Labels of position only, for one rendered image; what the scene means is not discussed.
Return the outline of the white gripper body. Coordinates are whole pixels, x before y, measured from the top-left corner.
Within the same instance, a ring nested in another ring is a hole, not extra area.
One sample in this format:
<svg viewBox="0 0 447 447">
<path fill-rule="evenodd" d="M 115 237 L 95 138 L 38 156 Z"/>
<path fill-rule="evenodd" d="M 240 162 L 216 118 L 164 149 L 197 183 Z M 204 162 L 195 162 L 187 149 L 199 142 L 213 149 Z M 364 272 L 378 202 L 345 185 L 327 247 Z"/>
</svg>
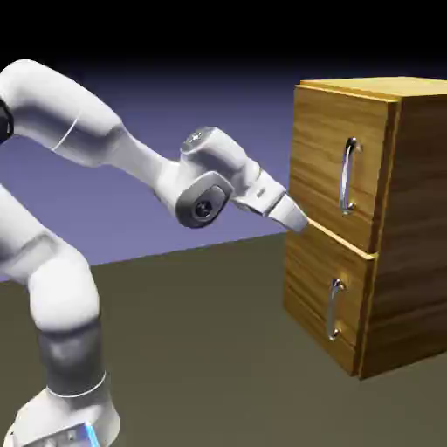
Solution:
<svg viewBox="0 0 447 447">
<path fill-rule="evenodd" d="M 287 193 L 282 195 L 267 216 L 296 233 L 300 233 L 308 224 L 307 215 Z"/>
</svg>

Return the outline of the tall wooden cabinet door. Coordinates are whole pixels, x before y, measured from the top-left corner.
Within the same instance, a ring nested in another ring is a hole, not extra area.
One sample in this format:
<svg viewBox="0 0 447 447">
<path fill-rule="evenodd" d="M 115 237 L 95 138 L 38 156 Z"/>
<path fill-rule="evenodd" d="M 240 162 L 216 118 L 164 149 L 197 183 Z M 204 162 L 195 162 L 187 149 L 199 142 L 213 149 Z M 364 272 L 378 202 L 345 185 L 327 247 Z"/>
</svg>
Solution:
<svg viewBox="0 0 447 447">
<path fill-rule="evenodd" d="M 382 211 L 389 178 L 397 99 L 300 84 L 295 87 L 290 191 L 316 223 L 352 245 L 379 250 Z M 354 209 L 339 206 L 342 158 L 346 141 L 355 137 L 349 180 Z"/>
</svg>

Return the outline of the short wooden cabinet door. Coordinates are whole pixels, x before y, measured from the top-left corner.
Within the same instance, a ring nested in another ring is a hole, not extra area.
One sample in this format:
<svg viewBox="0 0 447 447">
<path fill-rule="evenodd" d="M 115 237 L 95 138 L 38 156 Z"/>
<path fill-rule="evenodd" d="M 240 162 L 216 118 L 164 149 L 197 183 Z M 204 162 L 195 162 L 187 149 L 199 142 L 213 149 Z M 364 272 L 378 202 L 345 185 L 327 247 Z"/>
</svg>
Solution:
<svg viewBox="0 0 447 447">
<path fill-rule="evenodd" d="M 314 221 L 285 237 L 285 309 L 349 375 L 359 374 L 376 259 L 375 253 L 366 253 Z M 326 311 L 334 279 L 341 279 L 346 289 L 336 300 L 340 333 L 330 341 Z"/>
</svg>

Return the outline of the light wood cabinet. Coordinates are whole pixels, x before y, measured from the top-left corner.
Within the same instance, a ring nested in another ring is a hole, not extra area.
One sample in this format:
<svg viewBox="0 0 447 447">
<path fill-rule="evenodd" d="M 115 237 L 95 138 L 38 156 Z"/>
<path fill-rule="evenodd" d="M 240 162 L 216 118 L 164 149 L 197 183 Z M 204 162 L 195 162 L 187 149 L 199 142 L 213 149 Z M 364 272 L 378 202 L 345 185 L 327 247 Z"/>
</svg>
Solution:
<svg viewBox="0 0 447 447">
<path fill-rule="evenodd" d="M 313 79 L 399 101 L 360 379 L 447 352 L 447 80 Z"/>
</svg>

